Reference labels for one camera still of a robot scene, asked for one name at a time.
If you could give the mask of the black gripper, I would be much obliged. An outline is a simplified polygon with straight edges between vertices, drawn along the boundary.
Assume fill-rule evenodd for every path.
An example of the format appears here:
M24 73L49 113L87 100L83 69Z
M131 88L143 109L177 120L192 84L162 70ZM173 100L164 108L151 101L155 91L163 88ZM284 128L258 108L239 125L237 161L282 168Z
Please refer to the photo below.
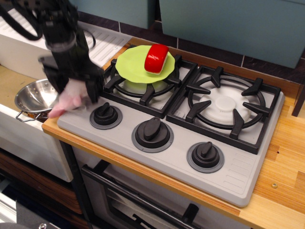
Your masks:
M67 51L43 56L39 62L43 65L48 81L59 94L71 78L85 82L91 102L98 102L104 88L103 70L91 61L87 49L74 46Z

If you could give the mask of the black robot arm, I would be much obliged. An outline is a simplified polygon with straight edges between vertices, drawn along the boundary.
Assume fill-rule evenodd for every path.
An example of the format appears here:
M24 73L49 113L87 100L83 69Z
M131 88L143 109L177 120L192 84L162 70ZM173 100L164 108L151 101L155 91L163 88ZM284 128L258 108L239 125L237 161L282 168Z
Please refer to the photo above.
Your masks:
M78 11L67 0L10 0L8 1L36 31L26 31L4 9L3 19L25 38L36 41L44 37L52 56L40 58L43 70L58 93L70 79L85 83L90 100L95 103L103 88L103 70L89 58L89 48L83 29L78 25Z

